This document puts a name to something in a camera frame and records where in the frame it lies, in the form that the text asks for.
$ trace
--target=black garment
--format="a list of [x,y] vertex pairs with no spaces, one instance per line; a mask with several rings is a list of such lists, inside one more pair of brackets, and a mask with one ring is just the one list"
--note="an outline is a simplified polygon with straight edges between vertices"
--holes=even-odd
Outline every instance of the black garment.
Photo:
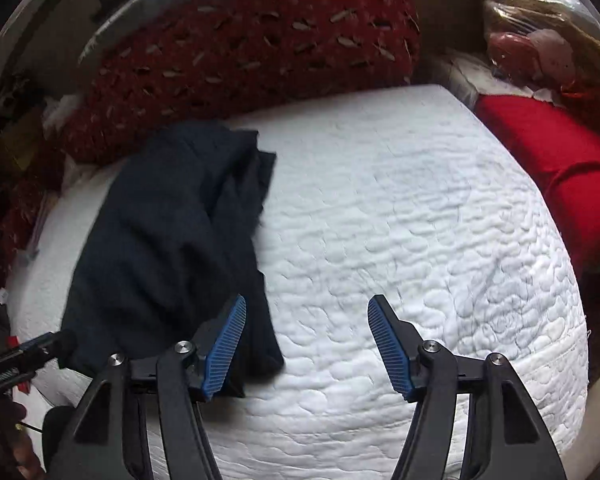
[[94,375],[117,351],[159,354],[239,293],[247,323],[224,393],[282,368],[251,241],[276,158],[257,135],[188,121],[128,161],[75,268],[62,319],[78,343],[68,366]]

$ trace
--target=blue gripper pad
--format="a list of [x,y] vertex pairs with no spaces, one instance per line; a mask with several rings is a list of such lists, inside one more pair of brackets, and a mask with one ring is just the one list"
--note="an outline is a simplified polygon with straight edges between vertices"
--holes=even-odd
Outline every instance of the blue gripper pad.
[[413,390],[409,360],[402,350],[389,320],[373,298],[369,301],[367,314],[369,328],[376,340],[376,346],[380,351],[391,385],[396,392],[402,394],[404,400],[407,400],[410,391]]
[[238,296],[213,348],[206,356],[202,392],[207,400],[211,399],[222,388],[246,321],[247,304],[242,296]]

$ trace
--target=person's hand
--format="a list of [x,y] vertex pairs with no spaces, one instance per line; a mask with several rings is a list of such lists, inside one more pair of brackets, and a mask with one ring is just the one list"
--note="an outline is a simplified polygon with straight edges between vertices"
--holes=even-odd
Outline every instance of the person's hand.
[[33,451],[27,431],[18,423],[27,416],[27,409],[7,397],[0,399],[0,429],[13,450],[18,471],[26,480],[44,480],[45,471]]

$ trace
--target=white quilted mattress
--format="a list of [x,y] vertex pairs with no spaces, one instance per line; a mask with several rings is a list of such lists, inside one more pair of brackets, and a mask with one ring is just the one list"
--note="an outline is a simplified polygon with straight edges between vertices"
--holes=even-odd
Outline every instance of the white quilted mattress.
[[[488,130],[438,86],[293,104],[231,126],[257,128],[278,154],[255,245],[286,359],[245,399],[203,416],[226,479],[389,478],[413,405],[390,385],[366,322],[384,294],[423,338],[513,361],[558,451],[573,442],[587,395],[587,331],[573,269],[542,197]],[[60,200],[40,252],[10,285],[21,340],[56,330],[84,239],[118,167]],[[47,369],[53,404],[88,381]],[[462,459],[459,400],[448,469]],[[166,478],[150,416],[157,478]]]

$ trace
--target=red patterned pillow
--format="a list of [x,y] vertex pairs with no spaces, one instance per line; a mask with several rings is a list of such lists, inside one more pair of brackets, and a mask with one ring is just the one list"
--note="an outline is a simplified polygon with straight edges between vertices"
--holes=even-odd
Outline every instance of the red patterned pillow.
[[419,52],[412,0],[190,0],[107,54],[63,147],[104,164],[172,121],[405,84]]

